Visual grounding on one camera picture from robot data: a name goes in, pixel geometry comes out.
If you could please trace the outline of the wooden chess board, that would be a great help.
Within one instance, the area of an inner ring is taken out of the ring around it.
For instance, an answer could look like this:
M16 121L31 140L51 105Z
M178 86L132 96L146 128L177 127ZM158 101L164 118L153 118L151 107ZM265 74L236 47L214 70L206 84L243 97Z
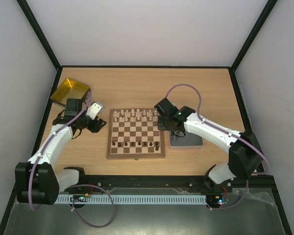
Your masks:
M131 110L135 110L134 121L131 121ZM125 112L129 111L128 122ZM117 111L117 122L114 122L114 111ZM158 129L158 113L154 108L111 109L107 144L107 159L162 159L165 157L164 132Z

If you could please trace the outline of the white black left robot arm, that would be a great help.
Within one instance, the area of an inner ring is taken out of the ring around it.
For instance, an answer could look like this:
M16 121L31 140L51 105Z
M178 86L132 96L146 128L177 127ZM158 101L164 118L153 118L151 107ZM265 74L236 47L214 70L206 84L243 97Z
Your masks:
M41 205L55 203L59 193L76 185L84 170L80 167L67 167L60 173L54 168L66 144L74 138L76 131L84 129L99 132L106 121L98 118L104 106L92 102L90 98L67 99L66 108L52 123L51 131L41 147L25 163L15 167L16 193L20 203L28 203L35 211Z

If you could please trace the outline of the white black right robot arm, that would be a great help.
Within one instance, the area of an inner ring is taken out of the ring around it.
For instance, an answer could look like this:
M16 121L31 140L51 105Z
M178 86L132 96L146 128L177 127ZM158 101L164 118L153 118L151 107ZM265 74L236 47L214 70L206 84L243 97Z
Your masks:
M228 162L208 170L204 187L216 191L224 181L238 178L248 180L263 160L263 153L254 133L239 132L211 122L194 109L183 106L178 109L167 98L154 106L159 114L158 127L171 132L190 133L215 144L228 154Z

